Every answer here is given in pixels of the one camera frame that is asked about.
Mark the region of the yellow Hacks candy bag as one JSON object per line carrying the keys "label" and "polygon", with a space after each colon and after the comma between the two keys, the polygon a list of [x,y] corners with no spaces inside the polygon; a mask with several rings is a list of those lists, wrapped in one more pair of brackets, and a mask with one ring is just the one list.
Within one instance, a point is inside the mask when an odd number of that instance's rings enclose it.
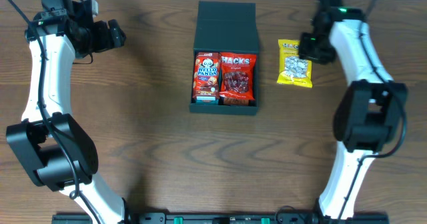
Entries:
{"label": "yellow Hacks candy bag", "polygon": [[278,84],[312,88],[312,62],[300,59],[300,42],[291,39],[278,40],[280,69]]}

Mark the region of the red Hacks candy bag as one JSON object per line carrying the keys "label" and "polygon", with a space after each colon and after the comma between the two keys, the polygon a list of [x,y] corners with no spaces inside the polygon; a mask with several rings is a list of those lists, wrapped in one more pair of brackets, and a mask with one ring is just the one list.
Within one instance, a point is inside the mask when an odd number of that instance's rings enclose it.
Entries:
{"label": "red Hacks candy bag", "polygon": [[222,84],[220,97],[254,101],[256,54],[221,53]]}

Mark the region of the dark green box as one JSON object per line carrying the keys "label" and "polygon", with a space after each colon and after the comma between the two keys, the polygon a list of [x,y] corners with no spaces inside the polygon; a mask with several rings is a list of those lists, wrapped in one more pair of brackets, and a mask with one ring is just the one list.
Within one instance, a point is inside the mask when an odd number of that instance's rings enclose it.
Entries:
{"label": "dark green box", "polygon": [[[256,27],[256,5],[254,3],[230,3],[217,1],[200,1],[197,13],[197,25],[193,44],[193,54],[209,53],[243,53],[260,54],[260,42]],[[254,67],[254,100],[248,105],[224,105],[222,100],[215,104],[197,103],[190,99],[191,113],[208,113],[222,115],[255,115],[258,112],[259,66],[256,59]]]}

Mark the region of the brown Pocky box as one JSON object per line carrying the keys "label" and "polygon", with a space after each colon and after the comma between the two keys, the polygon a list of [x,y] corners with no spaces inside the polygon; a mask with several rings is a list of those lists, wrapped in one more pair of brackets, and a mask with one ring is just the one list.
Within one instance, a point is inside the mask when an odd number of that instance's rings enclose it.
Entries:
{"label": "brown Pocky box", "polygon": [[231,97],[224,97],[223,103],[224,105],[229,105],[229,106],[248,106],[250,104],[250,101],[247,99],[235,99]]}

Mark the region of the red Hello Panda box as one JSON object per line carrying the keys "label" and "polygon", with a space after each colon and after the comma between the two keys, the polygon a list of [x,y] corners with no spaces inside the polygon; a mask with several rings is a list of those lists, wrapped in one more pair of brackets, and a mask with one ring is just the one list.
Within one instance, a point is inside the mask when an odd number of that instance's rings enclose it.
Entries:
{"label": "red Hello Panda box", "polygon": [[193,99],[197,96],[214,96],[219,99],[221,55],[199,52],[193,73]]}

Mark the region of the teal Good Day cookie box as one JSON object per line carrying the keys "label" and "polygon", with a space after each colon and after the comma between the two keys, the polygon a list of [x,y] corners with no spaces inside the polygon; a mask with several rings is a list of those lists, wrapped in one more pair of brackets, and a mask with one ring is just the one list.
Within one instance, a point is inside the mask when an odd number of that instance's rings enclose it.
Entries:
{"label": "teal Good Day cookie box", "polygon": [[195,98],[196,105],[218,105],[219,99],[214,96],[197,96]]}

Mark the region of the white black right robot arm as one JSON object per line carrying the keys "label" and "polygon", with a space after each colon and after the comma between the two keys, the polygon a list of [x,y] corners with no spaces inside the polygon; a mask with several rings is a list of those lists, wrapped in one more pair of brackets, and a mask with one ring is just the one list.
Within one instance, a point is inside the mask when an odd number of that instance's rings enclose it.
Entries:
{"label": "white black right robot arm", "polygon": [[407,88],[385,70],[372,44],[360,9],[321,7],[312,20],[312,33],[302,33],[299,56],[320,64],[340,60],[348,88],[333,118],[336,157],[326,188],[318,198],[322,223],[369,221],[354,215],[354,205],[372,162],[387,158],[382,149],[397,127],[405,134]]}

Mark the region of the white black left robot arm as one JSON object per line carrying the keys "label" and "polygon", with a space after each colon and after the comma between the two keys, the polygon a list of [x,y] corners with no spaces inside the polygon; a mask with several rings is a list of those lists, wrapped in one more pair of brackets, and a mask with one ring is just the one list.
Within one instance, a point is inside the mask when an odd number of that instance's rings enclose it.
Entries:
{"label": "white black left robot arm", "polygon": [[95,7],[52,7],[29,22],[29,98],[6,140],[36,186],[74,200],[90,223],[128,223],[125,200],[99,174],[95,144],[71,110],[74,61],[124,44],[117,21],[95,22],[97,14]]}

